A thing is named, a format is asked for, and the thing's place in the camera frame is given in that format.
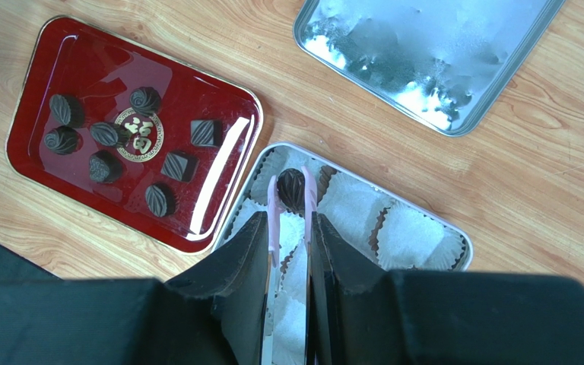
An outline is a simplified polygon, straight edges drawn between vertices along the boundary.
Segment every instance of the round chocolate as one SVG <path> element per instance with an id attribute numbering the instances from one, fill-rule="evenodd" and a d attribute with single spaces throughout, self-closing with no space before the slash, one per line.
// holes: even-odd
<path id="1" fill-rule="evenodd" d="M 276 181 L 278 197 L 293 213 L 302 214 L 306 209 L 304 190 L 306 177 L 297 169 L 287 169 Z"/>
<path id="2" fill-rule="evenodd" d="M 83 107 L 71 95 L 56 94 L 49 99 L 51 114 L 62 125 L 80 128 L 85 122 Z"/>
<path id="3" fill-rule="evenodd" d="M 152 87 L 140 87 L 130 94 L 130 106 L 142 116 L 152 116 L 161 105 L 161 97 Z"/>
<path id="4" fill-rule="evenodd" d="M 54 154 L 70 154 L 78 148 L 78 132 L 69 127 L 61 126 L 52 129 L 45 135 L 45 146 Z"/>
<path id="5" fill-rule="evenodd" d="M 97 183 L 114 183 L 123 173 L 123 165 L 108 151 L 98 151 L 90 156 L 90 179 Z"/>
<path id="6" fill-rule="evenodd" d="M 131 133 L 128 129 L 114 123 L 95 123 L 90 127 L 92 138 L 103 146 L 123 147 L 130 140 Z"/>
<path id="7" fill-rule="evenodd" d="M 175 212 L 175 195 L 166 184 L 153 184 L 146 189 L 146 204 L 156 217 L 166 217 Z"/>

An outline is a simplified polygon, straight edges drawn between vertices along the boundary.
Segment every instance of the wooden table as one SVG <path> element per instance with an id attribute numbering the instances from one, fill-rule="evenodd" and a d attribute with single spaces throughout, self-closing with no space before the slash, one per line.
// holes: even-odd
<path id="1" fill-rule="evenodd" d="M 72 14 L 251 88 L 266 115 L 259 151 L 292 141 L 459 225 L 474 243 L 471 270 L 584 283 L 584 0 L 567 1 L 464 138 L 410 120 L 299 49 L 292 24 L 302 2 L 0 0 L 0 243 L 63 278 L 166 279 L 204 256 L 9 167 L 5 138 L 38 31 Z"/>

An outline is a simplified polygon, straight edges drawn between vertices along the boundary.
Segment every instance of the gold circular emblem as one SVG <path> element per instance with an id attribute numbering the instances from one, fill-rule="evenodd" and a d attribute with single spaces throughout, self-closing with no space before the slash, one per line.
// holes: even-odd
<path id="1" fill-rule="evenodd" d="M 163 144 L 163 126 L 157 114 L 142 116 L 128 108 L 116 117 L 114 124 L 121 125 L 132 133 L 132 143 L 116 149 L 123 158 L 132 162 L 144 162 L 157 156 Z"/>

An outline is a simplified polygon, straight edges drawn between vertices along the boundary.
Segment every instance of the square chocolate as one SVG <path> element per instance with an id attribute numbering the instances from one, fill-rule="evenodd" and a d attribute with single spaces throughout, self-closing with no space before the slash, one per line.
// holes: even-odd
<path id="1" fill-rule="evenodd" d="M 193 179 L 198 158 L 182 151 L 171 151 L 161 167 L 161 173 L 171 179 L 188 183 Z"/>
<path id="2" fill-rule="evenodd" d="M 222 122 L 219 120 L 191 121 L 191 144 L 197 147 L 220 147 Z"/>

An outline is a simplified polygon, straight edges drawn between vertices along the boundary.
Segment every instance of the wood grain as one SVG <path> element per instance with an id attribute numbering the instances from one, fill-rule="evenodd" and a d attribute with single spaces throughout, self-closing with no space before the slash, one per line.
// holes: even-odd
<path id="1" fill-rule="evenodd" d="M 446 138 L 306 55 L 301 0 L 0 0 L 0 243 L 64 278 L 169 278 L 203 257 L 16 175 L 4 141 L 39 29 L 73 14 L 254 90 L 258 148 L 292 141 L 469 233 L 472 270 L 584 283 L 584 0 L 567 0 L 480 126 Z"/>

